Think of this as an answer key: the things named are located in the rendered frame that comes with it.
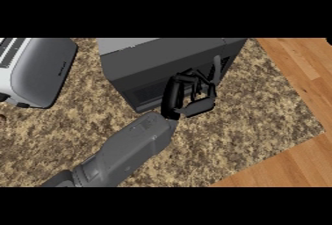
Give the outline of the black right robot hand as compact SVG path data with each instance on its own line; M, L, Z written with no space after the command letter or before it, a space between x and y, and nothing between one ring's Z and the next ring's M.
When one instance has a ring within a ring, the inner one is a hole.
M190 84L192 102L187 106L183 106L186 83ZM196 95L201 94L202 90L201 83L205 83L208 86L208 93L206 97L196 99ZM198 70L187 69L184 72L175 73L168 79L161 103L161 114L170 120L178 120L180 114L184 114L190 118L212 110L215 97L215 84Z

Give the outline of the dark grey microwave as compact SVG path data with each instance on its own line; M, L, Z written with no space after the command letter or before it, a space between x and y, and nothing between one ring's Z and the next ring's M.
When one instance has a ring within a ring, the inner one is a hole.
M220 83L246 39L99 38L102 72L137 113L161 106L168 78L193 69Z

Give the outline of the silver toaster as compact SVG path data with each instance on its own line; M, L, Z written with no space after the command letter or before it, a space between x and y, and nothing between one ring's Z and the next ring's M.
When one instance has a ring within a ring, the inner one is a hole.
M77 51L71 38L0 38L0 102L50 108Z

